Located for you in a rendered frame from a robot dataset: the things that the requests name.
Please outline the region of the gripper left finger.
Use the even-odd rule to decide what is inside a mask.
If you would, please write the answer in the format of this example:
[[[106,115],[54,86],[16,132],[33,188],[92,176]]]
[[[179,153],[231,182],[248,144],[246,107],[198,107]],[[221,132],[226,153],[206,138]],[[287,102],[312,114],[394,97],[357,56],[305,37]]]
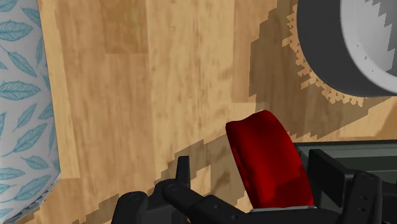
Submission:
[[[178,158],[176,176],[160,181],[151,195],[142,191],[123,194],[111,224],[217,224],[198,210],[205,197],[190,188],[190,158]]]

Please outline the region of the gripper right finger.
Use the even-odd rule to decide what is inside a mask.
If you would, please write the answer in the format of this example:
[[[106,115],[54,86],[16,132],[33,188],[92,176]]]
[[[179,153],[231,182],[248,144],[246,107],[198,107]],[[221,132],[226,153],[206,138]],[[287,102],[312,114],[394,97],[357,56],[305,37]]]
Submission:
[[[320,149],[309,150],[308,177],[315,205],[323,192],[342,208],[335,224],[397,224],[397,182],[347,168]]]

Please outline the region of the dark grey-green box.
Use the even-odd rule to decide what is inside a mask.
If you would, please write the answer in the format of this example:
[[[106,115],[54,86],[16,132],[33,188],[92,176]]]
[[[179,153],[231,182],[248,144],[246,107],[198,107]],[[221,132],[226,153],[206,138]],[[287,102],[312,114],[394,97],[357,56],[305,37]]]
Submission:
[[[361,169],[385,182],[397,183],[397,139],[295,143],[295,147],[304,166],[309,150],[320,149],[347,168]]]

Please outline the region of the red rounded object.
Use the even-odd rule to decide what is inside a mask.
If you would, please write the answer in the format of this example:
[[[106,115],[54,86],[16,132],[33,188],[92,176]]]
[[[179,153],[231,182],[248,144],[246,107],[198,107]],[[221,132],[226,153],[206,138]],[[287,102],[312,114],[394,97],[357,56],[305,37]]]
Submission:
[[[312,206],[309,179],[280,121],[262,110],[225,125],[230,148],[255,209]]]

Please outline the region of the white teal leaf-patterned sofa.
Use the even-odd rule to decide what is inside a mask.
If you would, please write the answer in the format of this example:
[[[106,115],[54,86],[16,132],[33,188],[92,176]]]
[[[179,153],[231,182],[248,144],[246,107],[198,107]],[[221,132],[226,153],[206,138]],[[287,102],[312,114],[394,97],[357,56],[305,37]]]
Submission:
[[[0,224],[39,207],[59,178],[38,0],[0,0]]]

